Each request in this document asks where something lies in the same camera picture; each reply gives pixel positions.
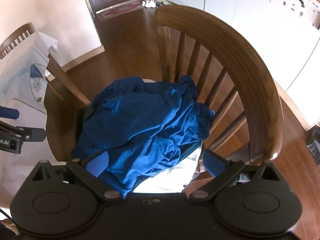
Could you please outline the blue zip sweatshirt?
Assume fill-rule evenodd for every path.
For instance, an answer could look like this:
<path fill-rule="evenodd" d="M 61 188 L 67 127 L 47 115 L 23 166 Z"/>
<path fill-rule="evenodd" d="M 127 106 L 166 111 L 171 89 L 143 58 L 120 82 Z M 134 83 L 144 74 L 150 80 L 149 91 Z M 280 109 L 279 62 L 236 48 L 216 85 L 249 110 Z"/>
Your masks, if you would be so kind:
<path fill-rule="evenodd" d="M 177 83 L 116 80 L 95 96 L 91 109 L 71 156 L 83 160 L 106 152 L 107 167 L 98 178 L 121 194 L 186 158 L 189 146 L 208 138 L 214 116 L 198 101 L 189 76 Z"/>

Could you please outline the patterned white tablecloth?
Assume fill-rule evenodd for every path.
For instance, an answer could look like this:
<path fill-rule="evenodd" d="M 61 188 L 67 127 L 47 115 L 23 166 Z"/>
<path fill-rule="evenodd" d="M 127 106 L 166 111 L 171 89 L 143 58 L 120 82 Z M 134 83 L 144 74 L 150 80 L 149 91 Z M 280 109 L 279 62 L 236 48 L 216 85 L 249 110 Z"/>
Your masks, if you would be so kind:
<path fill-rule="evenodd" d="M 4 122 L 18 127 L 46 128 L 48 55 L 57 50 L 57 40 L 35 32 L 1 59 L 1 106 L 19 111 L 16 120 Z M 43 142 L 24 142 L 20 154 L 1 151 L 1 205 L 8 206 L 31 170 L 41 160 L 57 161 Z"/>

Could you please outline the near wooden chair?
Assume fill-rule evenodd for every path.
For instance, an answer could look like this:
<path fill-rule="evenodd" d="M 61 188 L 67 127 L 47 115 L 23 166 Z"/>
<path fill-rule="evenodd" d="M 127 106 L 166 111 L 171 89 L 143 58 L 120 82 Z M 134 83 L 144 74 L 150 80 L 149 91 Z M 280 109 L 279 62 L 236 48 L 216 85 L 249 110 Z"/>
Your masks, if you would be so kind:
<path fill-rule="evenodd" d="M 138 76 L 143 79 L 161 81 L 161 67 L 155 9 L 140 9 L 105 22 L 97 22 L 98 34 L 104 45 L 104 52 L 77 64 L 66 71 L 71 81 L 89 100 L 105 87 L 125 77 Z M 55 88 L 62 94 L 58 99 L 49 90 L 45 106 L 48 112 L 48 140 L 56 159 L 67 160 L 74 147 L 73 118 L 83 103 L 59 80 Z M 206 144 L 210 145 L 247 106 L 257 105 L 262 111 L 282 116 L 280 98 L 274 81 L 256 69 L 234 68 L 226 73 L 217 59 L 212 59 L 208 75 L 199 99 L 205 101 L 212 88 L 217 94 L 212 108 L 217 110 L 233 88 L 238 90 L 230 109 L 215 127 Z M 274 159 L 280 154 L 282 145 L 282 124 L 273 120 L 266 122 L 265 133 L 253 131 L 252 112 L 247 112 L 246 123 L 224 144 L 218 152 L 229 156 L 241 146 L 247 147 L 246 157 L 256 162 Z"/>

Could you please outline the wooden chair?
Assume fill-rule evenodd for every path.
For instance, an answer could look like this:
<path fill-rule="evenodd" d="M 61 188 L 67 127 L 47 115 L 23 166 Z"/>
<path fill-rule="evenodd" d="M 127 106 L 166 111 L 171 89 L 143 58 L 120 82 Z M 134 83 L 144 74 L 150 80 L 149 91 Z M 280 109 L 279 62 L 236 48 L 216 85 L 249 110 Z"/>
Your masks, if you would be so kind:
<path fill-rule="evenodd" d="M 105 22 L 97 22 L 98 34 L 104 45 L 104 52 L 77 64 L 66 71 L 71 81 L 89 100 L 105 87 L 125 77 L 138 76 L 143 79 L 161 81 L 161 67 L 155 9 L 140 9 Z M 56 159 L 67 160 L 74 147 L 73 118 L 83 103 L 59 80 L 55 88 L 62 94 L 58 99 L 49 90 L 45 106 L 48 112 L 48 140 Z M 274 81 L 256 69 L 234 68 L 226 73 L 217 59 L 212 59 L 208 75 L 199 99 L 205 101 L 212 88 L 217 94 L 212 108 L 217 110 L 233 88 L 238 90 L 230 109 L 215 127 L 206 144 L 210 145 L 247 106 L 257 105 L 262 111 L 282 116 L 280 98 Z M 224 144 L 218 152 L 229 156 L 241 146 L 247 147 L 246 157 L 256 162 L 274 159 L 280 154 L 282 145 L 282 124 L 273 120 L 266 122 L 265 133 L 253 131 L 252 112 L 247 112 L 246 123 Z"/>
<path fill-rule="evenodd" d="M 4 59 L 14 48 L 35 32 L 33 24 L 26 23 L 16 29 L 0 47 L 0 59 Z"/>

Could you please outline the far wooden chair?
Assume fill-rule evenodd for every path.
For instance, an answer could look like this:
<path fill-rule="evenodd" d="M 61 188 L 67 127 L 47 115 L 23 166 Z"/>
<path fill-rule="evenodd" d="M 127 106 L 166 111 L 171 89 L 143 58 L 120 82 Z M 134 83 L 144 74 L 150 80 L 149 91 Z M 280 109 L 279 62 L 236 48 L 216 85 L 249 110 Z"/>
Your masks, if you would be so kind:
<path fill-rule="evenodd" d="M 26 23 L 16 29 L 0 47 L 0 59 L 4 59 L 14 48 L 35 32 L 33 24 Z"/>

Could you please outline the red door mat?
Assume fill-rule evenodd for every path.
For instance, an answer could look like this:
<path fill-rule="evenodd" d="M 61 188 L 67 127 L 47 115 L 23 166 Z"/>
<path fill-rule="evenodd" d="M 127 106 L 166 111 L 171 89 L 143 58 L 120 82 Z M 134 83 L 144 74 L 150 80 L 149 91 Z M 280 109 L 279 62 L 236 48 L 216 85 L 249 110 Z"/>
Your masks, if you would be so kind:
<path fill-rule="evenodd" d="M 129 12 L 134 12 L 143 8 L 144 7 L 141 5 L 141 2 L 139 0 L 129 1 L 126 3 L 113 5 L 109 8 L 106 8 L 105 10 L 97 14 L 97 18 L 101 22 L 104 22 L 106 20 L 110 20 L 112 18 L 127 14 Z"/>

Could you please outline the white fridge with magnets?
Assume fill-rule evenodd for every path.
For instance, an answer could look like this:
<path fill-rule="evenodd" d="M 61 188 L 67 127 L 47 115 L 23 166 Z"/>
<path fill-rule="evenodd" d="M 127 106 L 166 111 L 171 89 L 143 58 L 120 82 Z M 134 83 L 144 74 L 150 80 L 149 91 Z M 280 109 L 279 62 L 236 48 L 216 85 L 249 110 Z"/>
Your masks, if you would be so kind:
<path fill-rule="evenodd" d="M 204 10 L 255 48 L 283 90 L 319 41 L 319 0 L 205 0 Z"/>

